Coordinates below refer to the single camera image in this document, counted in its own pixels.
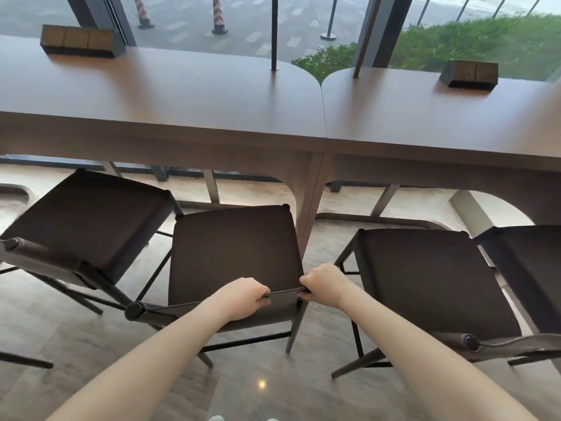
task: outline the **traffic cone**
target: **traffic cone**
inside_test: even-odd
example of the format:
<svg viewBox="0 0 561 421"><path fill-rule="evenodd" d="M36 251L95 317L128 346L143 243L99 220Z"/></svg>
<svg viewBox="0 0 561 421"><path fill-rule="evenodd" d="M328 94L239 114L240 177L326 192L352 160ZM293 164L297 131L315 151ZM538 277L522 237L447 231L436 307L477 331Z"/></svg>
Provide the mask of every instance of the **traffic cone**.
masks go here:
<svg viewBox="0 0 561 421"><path fill-rule="evenodd" d="M214 35L224 35L228 33L228 30L224 25L224 18L222 17L222 6L220 5L220 0L212 0L212 2L214 13L214 29L212 30L212 33Z"/></svg>
<svg viewBox="0 0 561 421"><path fill-rule="evenodd" d="M154 24L150 20L150 17L148 16L148 12L146 11L146 7L144 7L144 3L142 2L142 0L135 0L135 4L136 11L138 12L138 20L140 21L138 27L143 30L153 28Z"/></svg>

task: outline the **hedge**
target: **hedge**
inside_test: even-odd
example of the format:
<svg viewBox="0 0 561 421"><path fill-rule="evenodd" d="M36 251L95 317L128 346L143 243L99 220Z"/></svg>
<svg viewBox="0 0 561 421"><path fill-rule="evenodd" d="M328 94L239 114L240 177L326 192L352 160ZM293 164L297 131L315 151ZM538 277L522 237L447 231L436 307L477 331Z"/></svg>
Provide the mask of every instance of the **hedge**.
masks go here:
<svg viewBox="0 0 561 421"><path fill-rule="evenodd" d="M547 80L561 65L561 16L505 16L402 31L390 68L440 72L449 59L499 63L504 78ZM330 73L351 66L356 43L320 49L292 60L322 82Z"/></svg>

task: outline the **window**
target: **window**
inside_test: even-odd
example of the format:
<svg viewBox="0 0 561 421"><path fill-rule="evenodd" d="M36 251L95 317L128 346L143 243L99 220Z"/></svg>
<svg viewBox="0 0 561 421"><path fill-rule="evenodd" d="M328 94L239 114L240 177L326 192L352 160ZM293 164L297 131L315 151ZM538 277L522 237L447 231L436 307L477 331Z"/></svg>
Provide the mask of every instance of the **window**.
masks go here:
<svg viewBox="0 0 561 421"><path fill-rule="evenodd" d="M121 0L140 47L270 58L271 0ZM368 0L338 0L332 42L327 31L333 0L279 0L278 59L315 54L355 42Z"/></svg>
<svg viewBox="0 0 561 421"><path fill-rule="evenodd" d="M67 0L0 0L0 34L39 38L43 24L79 26Z"/></svg>
<svg viewBox="0 0 561 421"><path fill-rule="evenodd" d="M561 65L561 0L413 0L390 68L441 72L449 59L547 80Z"/></svg>

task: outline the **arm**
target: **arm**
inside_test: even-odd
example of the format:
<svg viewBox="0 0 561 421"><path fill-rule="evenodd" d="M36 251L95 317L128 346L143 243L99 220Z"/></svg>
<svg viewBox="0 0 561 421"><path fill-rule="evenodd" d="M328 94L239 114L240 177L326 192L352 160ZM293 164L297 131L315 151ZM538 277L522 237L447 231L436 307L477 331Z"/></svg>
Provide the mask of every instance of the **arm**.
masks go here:
<svg viewBox="0 0 561 421"><path fill-rule="evenodd" d="M333 264L300 282L310 291L300 297L341 309L366 332L436 419L537 421L478 368L378 303Z"/></svg>
<svg viewBox="0 0 561 421"><path fill-rule="evenodd" d="M148 420L187 363L223 325L269 304L253 278L228 283L95 377L47 421Z"/></svg>

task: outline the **paved ground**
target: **paved ground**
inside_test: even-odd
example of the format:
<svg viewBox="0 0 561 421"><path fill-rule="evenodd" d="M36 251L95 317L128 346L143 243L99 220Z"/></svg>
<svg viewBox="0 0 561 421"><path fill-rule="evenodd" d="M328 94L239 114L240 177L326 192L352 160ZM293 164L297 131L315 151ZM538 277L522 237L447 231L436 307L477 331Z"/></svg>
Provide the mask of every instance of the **paved ground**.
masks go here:
<svg viewBox="0 0 561 421"><path fill-rule="evenodd" d="M241 56L270 56L271 0L221 0L228 34L211 34L212 0L144 0L155 28L137 28L134 0L122 0L139 46L204 51ZM279 0L278 58L313 54L327 45L319 38L329 23L333 0ZM368 0L339 0L333 24L333 44L358 39ZM414 0L406 25L416 23L423 1ZM423 23L455 19L460 7L431 3ZM466 9L465 18L488 15ZM37 37L43 23L77 25L66 0L0 0L0 34Z"/></svg>

